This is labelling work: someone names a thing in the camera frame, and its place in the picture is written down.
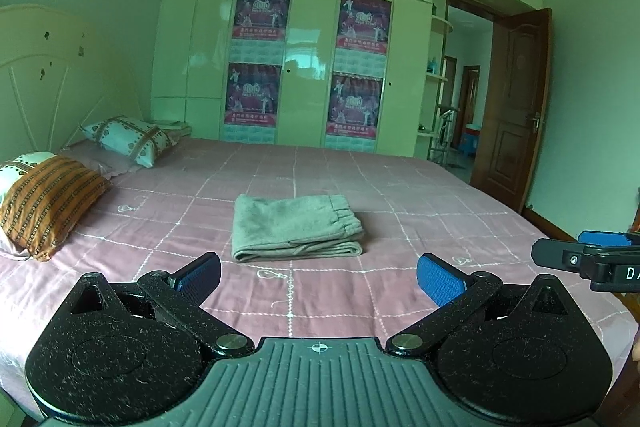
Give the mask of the cream bed headboard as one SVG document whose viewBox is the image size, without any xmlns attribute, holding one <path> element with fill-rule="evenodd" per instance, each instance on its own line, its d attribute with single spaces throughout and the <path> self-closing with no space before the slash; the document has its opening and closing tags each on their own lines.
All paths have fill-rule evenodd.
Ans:
<svg viewBox="0 0 640 427">
<path fill-rule="evenodd" d="M 1 159 L 56 152 L 79 127 L 141 119 L 131 68 L 81 17 L 38 4 L 1 9 Z"/>
</svg>

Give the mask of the lower right red poster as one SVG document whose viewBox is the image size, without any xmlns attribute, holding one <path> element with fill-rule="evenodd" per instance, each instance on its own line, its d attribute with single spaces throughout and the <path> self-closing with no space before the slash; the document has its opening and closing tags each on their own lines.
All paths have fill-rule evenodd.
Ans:
<svg viewBox="0 0 640 427">
<path fill-rule="evenodd" d="M 331 81 L 327 136 L 374 140 L 378 131 L 382 80 L 334 74 Z"/>
</svg>

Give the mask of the pink checked bed sheet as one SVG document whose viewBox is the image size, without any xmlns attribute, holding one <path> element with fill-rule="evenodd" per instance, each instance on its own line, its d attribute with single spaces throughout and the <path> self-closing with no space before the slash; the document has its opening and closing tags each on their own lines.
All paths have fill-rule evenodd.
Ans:
<svg viewBox="0 0 640 427">
<path fill-rule="evenodd" d="M 43 259 L 1 246 L 1 387 L 35 410 L 28 352 L 87 272 L 129 282 L 207 251 L 222 262 L 207 312 L 253 338 L 387 338 L 433 309 L 416 287 L 432 253 L 529 283 L 538 230 L 432 162 L 185 139 L 150 168 L 85 142 L 55 180 L 98 190 Z"/>
</svg>

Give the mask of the upper right red poster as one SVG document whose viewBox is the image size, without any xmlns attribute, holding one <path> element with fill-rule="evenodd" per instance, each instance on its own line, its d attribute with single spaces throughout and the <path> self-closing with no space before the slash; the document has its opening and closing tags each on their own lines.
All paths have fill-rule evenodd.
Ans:
<svg viewBox="0 0 640 427">
<path fill-rule="evenodd" d="M 341 0 L 337 49 L 385 55 L 391 15 L 387 0 Z"/>
</svg>

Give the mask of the grey-green pants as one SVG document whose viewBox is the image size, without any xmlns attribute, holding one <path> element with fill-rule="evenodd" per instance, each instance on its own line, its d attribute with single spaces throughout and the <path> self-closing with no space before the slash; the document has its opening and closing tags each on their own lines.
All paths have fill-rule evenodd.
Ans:
<svg viewBox="0 0 640 427">
<path fill-rule="evenodd" d="M 363 253 L 361 221 L 343 195 L 268 199 L 240 195 L 234 202 L 231 233 L 236 262 Z"/>
</svg>

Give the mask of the white patterned pillow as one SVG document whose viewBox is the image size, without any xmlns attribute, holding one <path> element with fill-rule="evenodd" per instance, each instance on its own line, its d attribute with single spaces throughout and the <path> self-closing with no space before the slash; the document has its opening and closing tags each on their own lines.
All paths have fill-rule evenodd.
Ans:
<svg viewBox="0 0 640 427">
<path fill-rule="evenodd" d="M 144 168 L 153 168 L 155 161 L 177 144 L 167 131 L 156 124 L 126 116 L 81 124 L 79 129 L 89 141 Z"/>
</svg>

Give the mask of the corner shelf unit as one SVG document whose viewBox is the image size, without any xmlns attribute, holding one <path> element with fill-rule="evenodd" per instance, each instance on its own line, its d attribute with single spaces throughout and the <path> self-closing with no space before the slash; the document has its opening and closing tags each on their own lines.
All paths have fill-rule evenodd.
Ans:
<svg viewBox="0 0 640 427">
<path fill-rule="evenodd" d="M 414 156 L 431 160 L 437 165 L 445 164 L 446 121 L 442 119 L 442 97 L 450 86 L 446 78 L 445 51 L 447 37 L 452 31 L 448 20 L 448 0 L 433 0 L 430 47 L 422 95 L 421 113 Z"/>
</svg>

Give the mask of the red poster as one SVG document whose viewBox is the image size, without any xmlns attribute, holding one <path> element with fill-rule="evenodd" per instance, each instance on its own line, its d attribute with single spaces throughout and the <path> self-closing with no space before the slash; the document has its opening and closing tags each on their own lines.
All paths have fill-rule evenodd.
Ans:
<svg viewBox="0 0 640 427">
<path fill-rule="evenodd" d="M 385 55 L 391 15 L 387 0 L 341 0 L 337 49 Z"/>
<path fill-rule="evenodd" d="M 280 79 L 280 66 L 231 63 L 228 67 L 224 123 L 276 127 Z"/>
<path fill-rule="evenodd" d="M 374 140 L 378 131 L 382 80 L 334 74 L 331 81 L 327 136 Z"/>
<path fill-rule="evenodd" d="M 283 41 L 290 0 L 236 0 L 232 38 Z"/>
</svg>

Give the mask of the brown wooden door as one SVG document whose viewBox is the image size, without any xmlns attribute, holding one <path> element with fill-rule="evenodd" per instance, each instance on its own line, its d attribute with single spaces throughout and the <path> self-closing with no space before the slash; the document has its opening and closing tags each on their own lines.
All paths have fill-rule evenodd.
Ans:
<svg viewBox="0 0 640 427">
<path fill-rule="evenodd" d="M 517 213 L 525 206 L 536 167 L 551 51 L 549 8 L 495 21 L 471 184 Z"/>
</svg>

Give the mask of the upper left red poster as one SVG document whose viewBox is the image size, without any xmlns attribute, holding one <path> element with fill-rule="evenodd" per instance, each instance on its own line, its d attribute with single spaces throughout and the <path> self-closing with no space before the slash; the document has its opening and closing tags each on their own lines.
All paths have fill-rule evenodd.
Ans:
<svg viewBox="0 0 640 427">
<path fill-rule="evenodd" d="M 232 38 L 283 41 L 290 0 L 236 0 Z"/>
</svg>

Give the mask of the lower left red poster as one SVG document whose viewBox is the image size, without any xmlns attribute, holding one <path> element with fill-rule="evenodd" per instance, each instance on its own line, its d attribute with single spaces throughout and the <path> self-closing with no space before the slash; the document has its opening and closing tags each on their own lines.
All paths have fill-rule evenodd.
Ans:
<svg viewBox="0 0 640 427">
<path fill-rule="evenodd" d="M 280 66 L 231 63 L 228 67 L 224 123 L 276 127 L 280 79 Z"/>
</svg>

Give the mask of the orange striped pillow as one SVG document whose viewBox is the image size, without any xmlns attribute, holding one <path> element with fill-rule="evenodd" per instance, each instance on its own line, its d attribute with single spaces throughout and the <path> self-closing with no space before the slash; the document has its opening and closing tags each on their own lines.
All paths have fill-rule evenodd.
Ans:
<svg viewBox="0 0 640 427">
<path fill-rule="evenodd" d="M 28 170 L 1 205 L 1 228 L 29 257 L 50 260 L 111 182 L 81 162 L 53 156 Z"/>
</svg>

